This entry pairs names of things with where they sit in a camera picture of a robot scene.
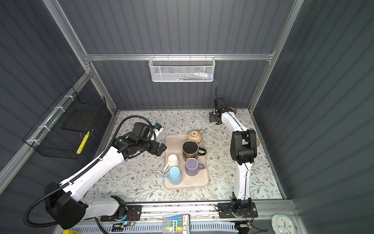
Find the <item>white ceramic mug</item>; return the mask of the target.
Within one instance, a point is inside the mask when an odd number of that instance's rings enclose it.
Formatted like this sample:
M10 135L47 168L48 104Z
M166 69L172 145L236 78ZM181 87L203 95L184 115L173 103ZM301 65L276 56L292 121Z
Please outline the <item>white ceramic mug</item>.
M175 154L171 154L166 159L166 163L165 163L163 171L166 172L172 167L179 167L179 166L180 166L180 161L179 161L178 156Z

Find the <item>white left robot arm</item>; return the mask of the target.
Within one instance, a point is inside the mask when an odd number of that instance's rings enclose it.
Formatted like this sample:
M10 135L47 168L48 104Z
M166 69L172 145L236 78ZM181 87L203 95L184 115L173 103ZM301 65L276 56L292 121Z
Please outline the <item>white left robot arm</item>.
M157 157L167 149L166 145L156 141L163 131L160 123L151 122L137 116L143 122L136 122L130 132L118 136L116 129L108 146L90 163L74 175L59 184L51 182L45 187L44 196L31 204L23 216L26 226L45 228L59 225L67 230L82 220L95 219L100 216L112 216L116 221L124 221L129 212L126 202L119 196L111 195L106 199L85 199L87 191L107 172L126 160L133 159L144 152ZM36 223L29 215L40 203L45 204L46 212L53 218L52 222Z

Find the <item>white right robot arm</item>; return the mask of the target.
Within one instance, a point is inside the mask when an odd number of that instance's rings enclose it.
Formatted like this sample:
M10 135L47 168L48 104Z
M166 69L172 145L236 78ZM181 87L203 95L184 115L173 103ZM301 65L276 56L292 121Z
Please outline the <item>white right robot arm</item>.
M243 209L251 205L250 174L257 157L256 131L245 127L237 119L232 108L227 107L223 98L214 100L214 107L209 113L209 122L224 124L231 132L230 155L235 162L236 183L233 192L232 208Z

